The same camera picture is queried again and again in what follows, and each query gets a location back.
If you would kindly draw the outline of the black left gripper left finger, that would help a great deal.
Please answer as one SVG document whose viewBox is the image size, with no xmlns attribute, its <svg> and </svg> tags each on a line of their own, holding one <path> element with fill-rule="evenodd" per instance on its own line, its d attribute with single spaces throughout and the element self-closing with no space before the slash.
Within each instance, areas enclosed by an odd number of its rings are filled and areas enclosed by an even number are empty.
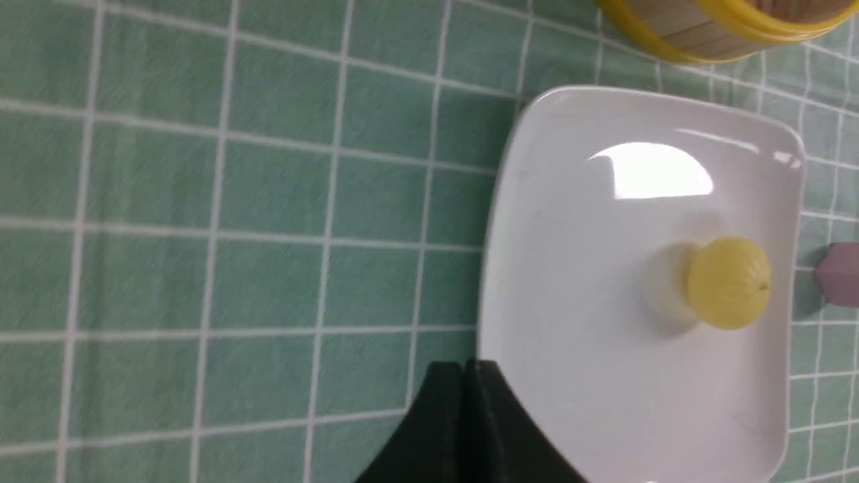
<svg viewBox="0 0 859 483">
<path fill-rule="evenodd" d="M 464 374 L 433 362 L 404 419 L 358 482 L 456 482 Z"/>
</svg>

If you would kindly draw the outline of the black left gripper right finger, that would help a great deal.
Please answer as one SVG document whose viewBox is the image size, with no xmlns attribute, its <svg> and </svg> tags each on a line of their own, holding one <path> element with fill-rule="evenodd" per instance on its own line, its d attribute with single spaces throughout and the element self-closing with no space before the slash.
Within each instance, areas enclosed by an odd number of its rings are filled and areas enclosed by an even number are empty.
<svg viewBox="0 0 859 483">
<path fill-rule="evenodd" d="M 464 481 L 584 482 L 519 403 L 494 361 L 464 367 Z"/>
</svg>

